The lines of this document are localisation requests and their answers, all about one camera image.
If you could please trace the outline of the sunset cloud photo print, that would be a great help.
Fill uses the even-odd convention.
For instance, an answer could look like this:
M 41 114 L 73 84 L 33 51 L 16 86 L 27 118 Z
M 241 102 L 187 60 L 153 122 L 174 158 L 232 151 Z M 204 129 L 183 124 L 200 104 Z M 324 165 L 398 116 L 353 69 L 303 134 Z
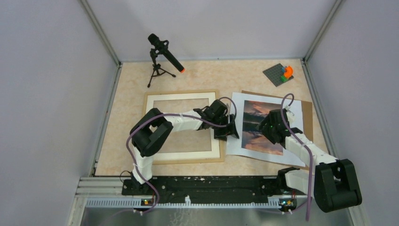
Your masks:
M 244 101 L 241 147 L 247 150 L 282 155 L 283 147 L 273 144 L 256 129 L 271 110 L 280 109 L 280 105 L 258 101 Z

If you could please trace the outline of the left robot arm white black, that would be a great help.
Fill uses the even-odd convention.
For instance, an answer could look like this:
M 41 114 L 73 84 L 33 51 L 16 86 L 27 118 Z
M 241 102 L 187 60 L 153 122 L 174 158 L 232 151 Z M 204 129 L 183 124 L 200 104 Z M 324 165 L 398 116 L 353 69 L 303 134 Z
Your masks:
M 228 107 L 221 99 L 185 113 L 163 113 L 158 108 L 150 109 L 131 129 L 126 140 L 127 150 L 133 158 L 133 189 L 142 195 L 150 191 L 153 157 L 171 133 L 212 129 L 214 139 L 226 140 L 228 136 L 238 139 L 236 116 L 236 113 L 228 113 Z

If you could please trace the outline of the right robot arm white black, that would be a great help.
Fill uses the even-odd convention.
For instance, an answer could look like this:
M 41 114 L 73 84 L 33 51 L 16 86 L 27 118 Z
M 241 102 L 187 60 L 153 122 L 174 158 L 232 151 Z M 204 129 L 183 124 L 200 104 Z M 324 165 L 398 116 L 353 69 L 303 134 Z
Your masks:
M 295 189 L 307 194 L 325 213 L 362 204 L 354 164 L 322 151 L 299 128 L 289 126 L 292 119 L 287 109 L 272 110 L 256 127 L 270 142 L 281 145 L 309 168 L 279 170 L 277 190 L 288 194 Z

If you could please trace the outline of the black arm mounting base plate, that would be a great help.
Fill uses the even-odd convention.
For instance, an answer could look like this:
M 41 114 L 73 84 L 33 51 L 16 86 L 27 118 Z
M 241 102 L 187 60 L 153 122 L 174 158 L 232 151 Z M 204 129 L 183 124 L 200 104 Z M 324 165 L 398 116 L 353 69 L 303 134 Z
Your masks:
M 277 176 L 156 176 L 143 185 L 125 179 L 122 195 L 160 196 L 159 203 L 182 203 L 189 197 L 193 204 L 266 203 L 269 197 L 293 194 Z

